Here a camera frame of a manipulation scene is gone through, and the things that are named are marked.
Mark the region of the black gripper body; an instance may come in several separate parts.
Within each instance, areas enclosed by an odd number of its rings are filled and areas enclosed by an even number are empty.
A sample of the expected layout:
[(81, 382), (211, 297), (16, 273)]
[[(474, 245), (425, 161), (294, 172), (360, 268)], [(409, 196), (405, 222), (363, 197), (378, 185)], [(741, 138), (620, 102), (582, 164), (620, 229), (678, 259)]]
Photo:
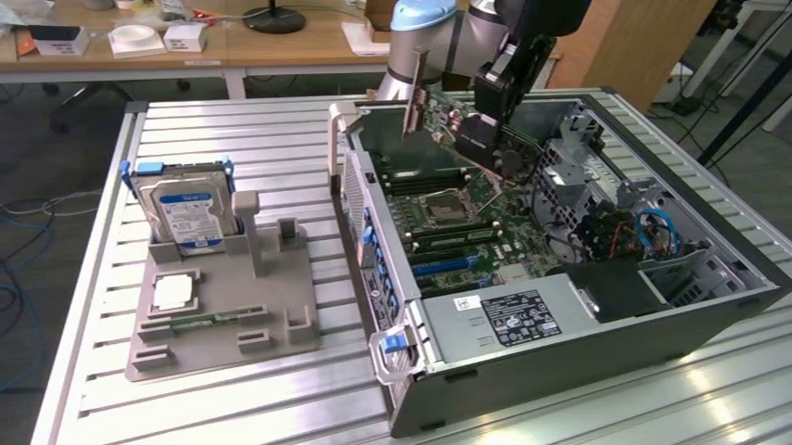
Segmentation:
[(580, 28), (588, 0), (495, 0), (494, 8), (513, 37), (561, 37)]

